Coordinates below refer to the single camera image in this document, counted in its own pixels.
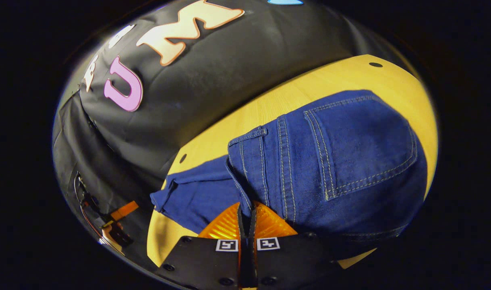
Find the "wire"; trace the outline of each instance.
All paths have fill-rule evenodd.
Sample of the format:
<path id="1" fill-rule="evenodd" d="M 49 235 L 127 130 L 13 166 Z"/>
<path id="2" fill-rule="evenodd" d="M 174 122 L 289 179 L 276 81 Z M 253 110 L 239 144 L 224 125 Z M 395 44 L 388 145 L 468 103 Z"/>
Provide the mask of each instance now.
<path id="1" fill-rule="evenodd" d="M 93 226 L 93 224 L 89 221 L 89 219 L 87 218 L 87 215 L 85 213 L 85 210 L 83 208 L 83 203 L 80 201 L 79 199 L 79 195 L 77 193 L 77 187 L 75 186 L 75 181 L 76 179 L 79 178 L 79 182 L 82 182 L 81 181 L 81 176 L 80 176 L 80 173 L 77 171 L 77 174 L 75 176 L 75 179 L 74 179 L 74 191 L 75 191 L 75 196 L 77 197 L 77 200 L 79 201 L 79 206 L 80 206 L 80 209 L 81 209 L 81 213 L 83 213 L 83 217 L 85 218 L 86 222 L 89 224 L 89 226 L 91 226 L 91 228 L 95 231 L 95 233 L 97 233 L 97 235 L 103 239 L 106 244 L 108 244 L 109 246 L 111 246 L 111 248 L 113 248 L 115 251 L 117 251 L 118 253 L 120 253 L 120 251 L 118 251 L 118 249 L 115 248 L 115 246 L 113 246 L 107 239 L 106 237 L 104 237 L 104 235 L 101 235 L 98 230 L 95 228 L 95 226 Z"/>

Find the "denim back pocket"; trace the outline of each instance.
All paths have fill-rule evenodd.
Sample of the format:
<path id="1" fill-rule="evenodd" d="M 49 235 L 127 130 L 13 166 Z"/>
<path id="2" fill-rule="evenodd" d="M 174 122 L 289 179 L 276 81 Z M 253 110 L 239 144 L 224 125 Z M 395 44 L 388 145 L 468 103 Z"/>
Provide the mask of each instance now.
<path id="1" fill-rule="evenodd" d="M 408 121 L 374 94 L 311 108 L 304 116 L 327 201 L 388 180 L 417 158 Z"/>

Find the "pink letter u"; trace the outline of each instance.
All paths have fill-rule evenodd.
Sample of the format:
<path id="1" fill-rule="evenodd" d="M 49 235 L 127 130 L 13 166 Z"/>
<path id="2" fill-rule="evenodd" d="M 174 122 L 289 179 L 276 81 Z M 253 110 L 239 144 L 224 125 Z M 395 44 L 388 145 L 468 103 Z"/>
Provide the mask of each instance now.
<path id="1" fill-rule="evenodd" d="M 112 99 L 118 106 L 122 107 L 122 109 L 128 112 L 134 112 L 137 110 L 143 97 L 143 85 L 140 78 L 120 62 L 119 56 L 117 56 L 111 63 L 109 73 L 116 73 L 120 75 L 124 81 L 127 81 L 127 83 L 131 86 L 131 93 L 129 95 L 120 93 L 111 85 L 111 81 L 108 79 L 104 86 L 104 96 Z"/>

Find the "letter m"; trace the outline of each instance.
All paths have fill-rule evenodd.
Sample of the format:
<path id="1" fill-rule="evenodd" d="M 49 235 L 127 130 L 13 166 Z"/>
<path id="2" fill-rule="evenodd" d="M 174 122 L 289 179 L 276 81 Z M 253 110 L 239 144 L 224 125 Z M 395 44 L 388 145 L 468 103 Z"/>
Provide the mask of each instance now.
<path id="1" fill-rule="evenodd" d="M 214 29 L 242 16 L 242 9 L 229 9 L 223 6 L 199 0 L 182 8 L 174 23 L 156 26 L 145 33 L 136 43 L 136 46 L 147 44 L 161 56 L 160 64 L 168 66 L 184 51 L 186 44 L 178 42 L 173 44 L 168 38 L 196 39 L 201 32 L 197 28 L 195 19 L 204 22 L 204 29 Z"/>

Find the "blue jeans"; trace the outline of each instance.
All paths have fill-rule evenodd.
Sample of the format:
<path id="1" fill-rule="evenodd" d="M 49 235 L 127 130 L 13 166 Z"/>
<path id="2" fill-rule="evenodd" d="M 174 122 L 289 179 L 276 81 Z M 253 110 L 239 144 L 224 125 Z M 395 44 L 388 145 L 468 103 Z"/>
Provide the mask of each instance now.
<path id="1" fill-rule="evenodd" d="M 167 177 L 156 209 L 200 232 L 257 200 L 345 255 L 399 235 L 420 208 L 426 159 L 410 125 L 368 90 L 313 101 L 231 140 L 228 155 Z"/>

